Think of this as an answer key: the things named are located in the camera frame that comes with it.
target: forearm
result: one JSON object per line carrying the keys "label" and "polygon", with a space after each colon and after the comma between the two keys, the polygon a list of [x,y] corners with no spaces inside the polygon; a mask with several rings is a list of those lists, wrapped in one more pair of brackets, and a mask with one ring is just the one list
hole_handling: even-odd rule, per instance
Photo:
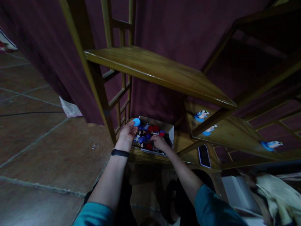
{"label": "forearm", "polygon": [[192,172],[191,169],[188,168],[183,160],[180,159],[180,157],[171,148],[166,148],[164,152],[170,159],[184,188],[184,191],[194,206],[195,197],[198,193],[198,190],[203,185],[203,182],[195,175],[194,172]]}
{"label": "forearm", "polygon": [[[115,149],[130,151],[131,142],[118,140]],[[101,175],[99,182],[93,190],[88,202],[97,202],[115,211],[117,209],[123,175],[128,158],[124,156],[111,156]]]}

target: brown floor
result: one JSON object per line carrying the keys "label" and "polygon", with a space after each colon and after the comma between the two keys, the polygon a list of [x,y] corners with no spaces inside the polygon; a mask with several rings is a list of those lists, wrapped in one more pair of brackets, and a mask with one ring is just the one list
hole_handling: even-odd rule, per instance
{"label": "brown floor", "polygon": [[[63,110],[41,75],[20,52],[1,53],[0,115],[51,111]],[[105,128],[86,124],[82,117],[67,118],[65,113],[0,117],[1,225],[71,225],[112,147]],[[177,178],[175,172],[130,165],[131,205],[138,225],[146,217],[168,225],[157,191],[158,184],[165,189],[170,179]]]}

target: smartphone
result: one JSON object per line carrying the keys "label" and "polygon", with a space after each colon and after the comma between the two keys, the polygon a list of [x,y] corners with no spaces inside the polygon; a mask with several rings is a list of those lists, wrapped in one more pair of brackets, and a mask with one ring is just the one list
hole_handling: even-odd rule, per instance
{"label": "smartphone", "polygon": [[207,150],[207,146],[203,145],[198,147],[198,156],[200,158],[200,164],[207,168],[211,168],[210,158]]}

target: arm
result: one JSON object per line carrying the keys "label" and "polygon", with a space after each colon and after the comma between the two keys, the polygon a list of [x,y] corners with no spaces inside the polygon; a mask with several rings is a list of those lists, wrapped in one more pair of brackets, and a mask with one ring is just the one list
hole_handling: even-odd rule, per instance
{"label": "arm", "polygon": [[154,141],[156,148],[162,150],[172,162],[172,165],[178,175],[181,184],[194,206],[195,197],[200,187],[204,184],[182,159],[168,146],[168,144],[159,136],[153,135],[151,141]]}
{"label": "arm", "polygon": [[[126,124],[120,132],[115,149],[129,152],[137,130],[134,122]],[[128,158],[124,156],[110,157],[88,202],[82,208],[73,226],[113,225],[127,160]]]}
{"label": "arm", "polygon": [[[120,132],[115,149],[129,152],[137,130],[138,128],[134,127],[134,122],[126,124]],[[124,156],[114,155],[110,157],[88,202],[97,202],[116,211],[127,160],[128,158]]]}
{"label": "arm", "polygon": [[238,213],[204,185],[161,137],[153,135],[151,140],[172,162],[184,191],[195,208],[200,225],[247,226]]}

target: teal shirt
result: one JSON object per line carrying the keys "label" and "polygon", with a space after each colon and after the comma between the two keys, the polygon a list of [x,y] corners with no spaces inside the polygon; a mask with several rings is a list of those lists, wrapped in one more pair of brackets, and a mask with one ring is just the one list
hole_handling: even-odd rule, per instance
{"label": "teal shirt", "polygon": [[[200,225],[247,226],[239,214],[225,201],[219,199],[206,185],[203,185],[198,190],[194,207]],[[74,226],[103,226],[113,224],[113,211],[95,202],[86,203],[74,222]]]}

